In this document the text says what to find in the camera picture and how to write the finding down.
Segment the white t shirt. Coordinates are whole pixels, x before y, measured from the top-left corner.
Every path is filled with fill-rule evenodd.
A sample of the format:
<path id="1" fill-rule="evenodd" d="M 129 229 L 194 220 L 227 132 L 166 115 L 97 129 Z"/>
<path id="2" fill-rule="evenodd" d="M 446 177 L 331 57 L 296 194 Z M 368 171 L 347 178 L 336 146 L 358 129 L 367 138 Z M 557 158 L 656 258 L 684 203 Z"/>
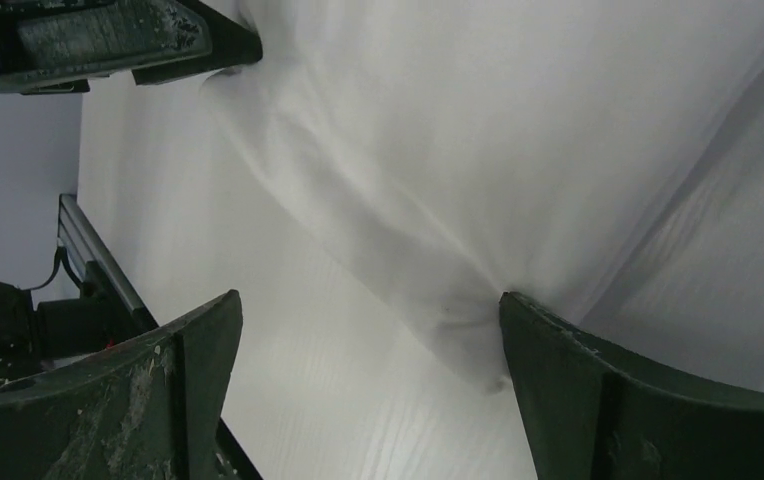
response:
<path id="1" fill-rule="evenodd" d="M 457 374 L 528 294 L 764 390 L 764 1 L 251 1 L 209 78 L 265 190 Z"/>

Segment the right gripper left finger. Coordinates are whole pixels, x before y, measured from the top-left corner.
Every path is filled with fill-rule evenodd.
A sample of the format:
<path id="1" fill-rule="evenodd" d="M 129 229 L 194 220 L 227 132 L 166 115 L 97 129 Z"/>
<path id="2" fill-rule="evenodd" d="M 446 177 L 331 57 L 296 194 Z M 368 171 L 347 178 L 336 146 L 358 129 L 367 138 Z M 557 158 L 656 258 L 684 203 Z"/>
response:
<path id="1" fill-rule="evenodd" d="M 243 326 L 230 290 L 158 329 L 0 387 L 0 479 L 237 479 L 220 416 Z"/>

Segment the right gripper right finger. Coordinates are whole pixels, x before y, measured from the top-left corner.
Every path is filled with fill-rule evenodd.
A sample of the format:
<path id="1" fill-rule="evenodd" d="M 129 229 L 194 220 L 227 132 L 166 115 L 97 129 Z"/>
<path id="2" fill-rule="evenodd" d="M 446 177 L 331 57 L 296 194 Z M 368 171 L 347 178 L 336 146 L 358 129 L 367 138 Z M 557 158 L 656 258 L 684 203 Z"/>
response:
<path id="1" fill-rule="evenodd" d="M 516 292 L 503 348 L 541 479 L 764 479 L 764 393 L 589 334 Z"/>

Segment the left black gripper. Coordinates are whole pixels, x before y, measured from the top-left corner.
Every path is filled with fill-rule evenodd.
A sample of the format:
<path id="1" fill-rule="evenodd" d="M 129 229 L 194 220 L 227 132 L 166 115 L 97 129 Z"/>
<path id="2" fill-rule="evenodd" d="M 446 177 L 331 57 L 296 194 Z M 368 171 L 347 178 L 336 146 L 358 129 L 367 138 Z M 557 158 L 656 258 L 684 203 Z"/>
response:
<path id="1" fill-rule="evenodd" d="M 0 94 L 125 70 L 160 85 L 262 58 L 257 33 L 202 1 L 0 1 Z"/>

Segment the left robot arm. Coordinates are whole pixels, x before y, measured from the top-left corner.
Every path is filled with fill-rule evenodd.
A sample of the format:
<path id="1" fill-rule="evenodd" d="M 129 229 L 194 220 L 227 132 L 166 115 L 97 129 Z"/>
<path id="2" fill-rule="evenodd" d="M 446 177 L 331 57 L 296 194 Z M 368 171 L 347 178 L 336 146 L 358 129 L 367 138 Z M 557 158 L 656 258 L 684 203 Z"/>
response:
<path id="1" fill-rule="evenodd" d="M 86 93 L 118 72 L 157 85 L 262 56 L 256 33 L 201 1 L 0 1 L 0 94 Z M 71 195 L 58 234 L 53 269 L 79 293 L 35 302 L 0 282 L 0 385 L 156 325 Z"/>

